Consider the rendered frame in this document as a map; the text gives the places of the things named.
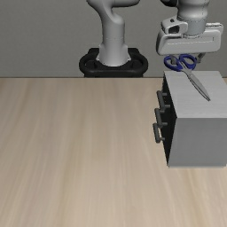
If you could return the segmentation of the grey cabinet with drawers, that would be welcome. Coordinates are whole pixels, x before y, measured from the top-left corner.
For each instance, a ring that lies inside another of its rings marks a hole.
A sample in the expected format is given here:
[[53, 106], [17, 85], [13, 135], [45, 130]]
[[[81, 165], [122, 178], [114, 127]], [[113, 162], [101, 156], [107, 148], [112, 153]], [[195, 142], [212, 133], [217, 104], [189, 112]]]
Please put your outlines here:
[[217, 71], [194, 73], [210, 99], [202, 97], [186, 74], [166, 71], [154, 110], [155, 141], [163, 143], [170, 168], [227, 166], [227, 83]]

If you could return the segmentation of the blue-handled scissors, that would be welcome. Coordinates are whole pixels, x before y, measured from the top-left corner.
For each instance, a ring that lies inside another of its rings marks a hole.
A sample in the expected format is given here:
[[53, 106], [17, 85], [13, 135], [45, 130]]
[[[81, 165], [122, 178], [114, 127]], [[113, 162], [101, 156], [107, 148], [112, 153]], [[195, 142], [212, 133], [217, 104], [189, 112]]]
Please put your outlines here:
[[163, 62], [168, 69], [185, 73], [198, 93], [207, 101], [210, 101], [210, 96], [208, 95], [206, 88], [192, 72], [197, 65], [197, 59], [195, 57], [190, 54], [180, 54], [178, 57], [168, 55], [164, 58]]

